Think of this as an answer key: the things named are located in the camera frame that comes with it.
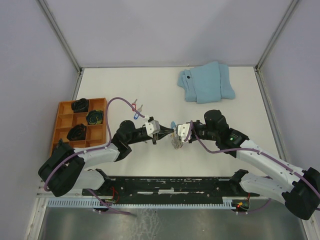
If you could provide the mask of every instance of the gray floor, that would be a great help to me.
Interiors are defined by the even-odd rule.
[[[252,200],[251,208],[265,200]],[[302,222],[282,204],[235,215],[218,209],[124,209],[135,216],[48,207],[39,240],[306,240]]]

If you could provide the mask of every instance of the folded blue fabric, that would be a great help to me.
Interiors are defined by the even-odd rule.
[[[184,88],[187,102],[205,104],[236,97],[230,85],[229,67],[217,61],[181,71],[177,85]]]

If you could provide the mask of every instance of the blue cloth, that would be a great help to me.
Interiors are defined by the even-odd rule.
[[[184,89],[187,102],[205,104],[236,97],[230,85],[229,67],[217,61],[181,71],[177,85]]]

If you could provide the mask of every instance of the blue garment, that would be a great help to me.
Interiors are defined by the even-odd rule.
[[[187,102],[205,104],[236,97],[230,85],[229,67],[217,61],[181,71],[177,85],[184,88]]]

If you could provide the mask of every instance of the white strip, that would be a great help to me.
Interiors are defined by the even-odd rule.
[[[232,199],[223,199],[222,204],[112,204],[114,209],[236,209]],[[97,199],[91,198],[50,198],[47,204],[51,208],[106,208],[100,206]]]

